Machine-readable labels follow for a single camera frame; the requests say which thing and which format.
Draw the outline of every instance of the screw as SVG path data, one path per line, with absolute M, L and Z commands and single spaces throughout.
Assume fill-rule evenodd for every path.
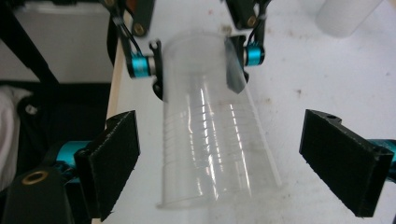
M 142 24 L 137 23 L 134 25 L 134 32 L 137 35 L 143 35 L 145 33 L 145 28 L 143 28 Z
M 253 27 L 254 24 L 256 23 L 256 17 L 255 16 L 251 16 L 248 20 L 247 20 L 247 25 L 250 27 Z
M 26 113 L 28 113 L 28 114 L 30 114 L 30 115 L 35 115 L 36 113 L 37 113 L 37 108 L 36 107 L 34 107 L 34 106 L 32 106 L 32 105 L 27 105 L 26 107 L 25 107 L 25 111 L 26 111 Z

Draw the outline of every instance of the black plastic bracket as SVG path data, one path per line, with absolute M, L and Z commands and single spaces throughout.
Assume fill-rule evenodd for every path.
M 154 53 L 154 61 L 155 61 L 155 76 L 154 82 L 152 84 L 152 89 L 155 95 L 163 100 L 163 52 L 162 52 L 162 44 L 160 40 L 157 40 L 155 44 L 150 43 L 149 48 Z
M 2 223 L 75 223 L 59 171 L 39 167 L 16 177 L 8 188 Z
M 231 42 L 233 43 L 233 48 L 235 49 L 236 56 L 238 57 L 239 64 L 241 65 L 242 69 L 245 67 L 245 41 L 247 38 L 244 35 L 235 35 L 229 37 Z M 249 74 L 244 69 L 244 77 L 246 82 L 248 83 Z
M 226 0 L 233 24 L 238 30 L 253 28 L 257 23 L 255 2 L 251 0 Z
M 140 154 L 134 111 L 112 117 L 106 125 L 75 154 L 87 210 L 102 220 L 110 215 Z
M 132 23 L 132 34 L 135 36 L 145 36 L 151 25 L 152 13 L 155 0 L 137 0 L 134 21 Z
M 334 115 L 306 110 L 300 153 L 355 216 L 373 216 L 393 152 L 353 133 Z

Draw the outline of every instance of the white cloth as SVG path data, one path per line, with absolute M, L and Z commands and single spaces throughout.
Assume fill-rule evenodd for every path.
M 9 86 L 0 87 L 0 190 L 14 179 L 17 170 L 20 118 L 18 102 L 31 93 Z

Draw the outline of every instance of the white cylinder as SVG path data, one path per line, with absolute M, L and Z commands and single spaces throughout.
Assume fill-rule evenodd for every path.
M 348 37 L 382 0 L 326 0 L 317 15 L 317 26 L 328 35 Z

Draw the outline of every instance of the bolt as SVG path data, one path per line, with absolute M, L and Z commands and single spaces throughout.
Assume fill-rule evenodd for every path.
M 256 17 L 255 16 L 251 16 L 248 20 L 247 20 L 247 25 L 250 27 L 253 27 L 254 24 L 256 24 Z
M 137 35 L 143 35 L 145 33 L 145 28 L 143 28 L 142 24 L 137 23 L 134 25 L 134 32 Z

